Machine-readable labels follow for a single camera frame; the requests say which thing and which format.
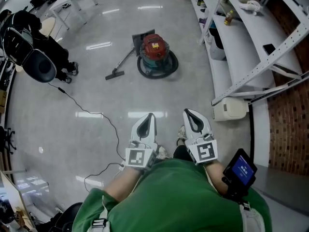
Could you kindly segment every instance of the blue screen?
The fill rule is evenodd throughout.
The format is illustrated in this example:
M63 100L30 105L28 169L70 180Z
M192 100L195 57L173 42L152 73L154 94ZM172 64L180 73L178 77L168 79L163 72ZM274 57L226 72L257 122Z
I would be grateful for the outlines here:
M237 159L235 165L232 167L232 170L245 185L248 183L248 181L253 175L252 168L242 156Z

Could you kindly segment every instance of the metal shelf frame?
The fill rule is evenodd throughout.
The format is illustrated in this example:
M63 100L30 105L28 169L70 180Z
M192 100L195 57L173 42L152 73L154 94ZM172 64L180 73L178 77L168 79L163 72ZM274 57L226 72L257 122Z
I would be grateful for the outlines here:
M219 103L223 98L228 97L228 96L241 97L241 96L255 95L255 98L250 100L250 104L252 104L256 101L266 99L268 97L276 95L284 90L289 89L292 86L295 86L309 79L309 72L306 72L302 75L291 74L289 72L285 72L284 70L276 67L276 62L286 53L291 51L299 42L301 42L309 34L309 15L300 14L300 11L295 9L295 5L291 4L291 0L288 0L288 1L285 0L284 2L287 5L292 6L291 10L294 13L297 11L296 16L299 19L299 25L297 26L297 28L289 36L287 36L287 38L266 59L264 59L259 64L257 64L257 66L254 69L252 69L252 71L246 73L245 77L243 77L238 82L234 83L230 88L228 88L220 96L215 97L215 99L211 101L212 105ZM204 37L208 29L210 28L214 15L216 15L219 4L220 4L220 0L213 0L212 5L209 9L209 15L208 15L206 25L202 31L202 36L199 40L199 44L204 43ZM291 78L291 81L289 81L285 85L262 90L262 91L237 93L237 91L241 87L246 85L249 81L253 80L257 76L264 73L266 70L272 70L284 76L288 76L289 78Z

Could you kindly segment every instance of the brick wall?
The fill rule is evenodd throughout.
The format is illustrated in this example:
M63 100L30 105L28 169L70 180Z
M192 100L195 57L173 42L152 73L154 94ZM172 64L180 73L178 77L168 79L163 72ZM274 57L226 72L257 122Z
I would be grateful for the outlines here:
M267 8L289 35L299 24L282 0L269 0ZM303 72L309 70L309 37L294 49ZM274 73L276 85L289 80ZM269 167L309 175L309 82L305 81L268 99L270 120Z

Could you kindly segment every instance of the floor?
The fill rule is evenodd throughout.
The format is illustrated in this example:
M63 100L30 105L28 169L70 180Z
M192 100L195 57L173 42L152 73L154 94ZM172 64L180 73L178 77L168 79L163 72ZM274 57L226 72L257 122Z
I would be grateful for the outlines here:
M209 118L224 164L238 148L249 152L248 117L228 122L212 120L211 69L205 46L198 44L201 31L190 0L98 1L94 6L92 0L78 0L87 24L83 25L68 8L63 16L70 29L59 26L53 32L69 50L69 59L79 63L80 71L69 85L58 80L52 84L73 96L84 109L103 112L111 119L117 127L120 154L124 156L133 124L145 113L153 112L157 118L156 140L172 155L185 108ZM169 43L178 58L178 70L168 78L149 80L139 74L137 58L130 56L122 67L125 75L105 81L104 77L130 50L131 35L150 29ZM86 49L106 42L111 42L110 46ZM31 200L42 198L42 190L47 189L49 205L67 208L82 202L87 196L84 178L99 173L110 162L121 162L116 154L115 131L105 118L89 117L56 88L36 82L25 73L16 74L14 80L8 126L16 131L13 167L27 169L16 179L23 184L23 192L34 194ZM89 183L105 186L117 172L118 167L111 166L102 175L90 178Z

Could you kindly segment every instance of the black chair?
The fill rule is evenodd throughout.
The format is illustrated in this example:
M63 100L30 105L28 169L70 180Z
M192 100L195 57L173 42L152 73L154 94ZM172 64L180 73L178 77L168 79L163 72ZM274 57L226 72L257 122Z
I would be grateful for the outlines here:
M29 31L22 33L14 28L8 28L3 37L3 51L14 63L24 68L24 71L38 82L52 81L57 69L50 58L39 49L33 48L33 38Z
M15 134L14 130L8 128L7 131L5 131L4 128L0 126L0 150L6 149L11 155L13 154L11 147L16 150L16 147L14 147L12 144L12 134Z
M56 225L52 227L49 232L71 232L74 219L77 212L81 208L82 203L75 203L71 205L57 220Z

